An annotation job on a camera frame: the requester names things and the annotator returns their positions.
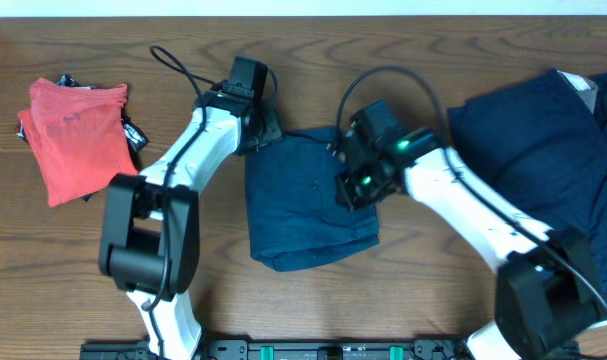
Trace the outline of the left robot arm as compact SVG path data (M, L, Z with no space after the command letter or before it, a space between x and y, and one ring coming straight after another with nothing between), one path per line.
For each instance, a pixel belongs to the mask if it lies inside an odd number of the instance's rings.
M200 256L200 194L230 155L282 137L273 98L208 92L162 157L110 181L99 269L137 307L149 339L100 350L98 358L200 358L203 331L189 293Z

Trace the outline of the navy blue garment pile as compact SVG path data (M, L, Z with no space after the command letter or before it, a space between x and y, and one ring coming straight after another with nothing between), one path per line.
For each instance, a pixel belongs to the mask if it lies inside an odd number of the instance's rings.
M550 70L447 114L477 176L531 217L590 238L607 300L607 73Z

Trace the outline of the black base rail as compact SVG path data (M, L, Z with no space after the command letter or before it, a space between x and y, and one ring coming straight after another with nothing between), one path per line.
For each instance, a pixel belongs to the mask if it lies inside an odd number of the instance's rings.
M81 360L158 359L147 350L147 341L136 343L86 343ZM576 341L551 353L551 359L578 359ZM218 340L201 344L191 359L205 360L454 360L473 359L463 341L418 339L411 342L314 343L247 342Z

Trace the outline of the navy blue shorts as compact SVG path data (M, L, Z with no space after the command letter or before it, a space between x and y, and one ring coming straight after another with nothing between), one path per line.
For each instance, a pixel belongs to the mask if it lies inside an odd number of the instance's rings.
M328 150L335 129L288 133L245 156L250 256L277 271L327 265L379 244L376 208L336 201L345 166Z

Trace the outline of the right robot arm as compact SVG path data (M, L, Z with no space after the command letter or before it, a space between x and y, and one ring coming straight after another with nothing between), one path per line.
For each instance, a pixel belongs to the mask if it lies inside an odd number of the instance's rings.
M574 339L607 318L588 241L518 210L429 129L351 130L329 146L349 209L397 190L427 206L481 256L496 279L494 318L461 341L460 359L579 359Z

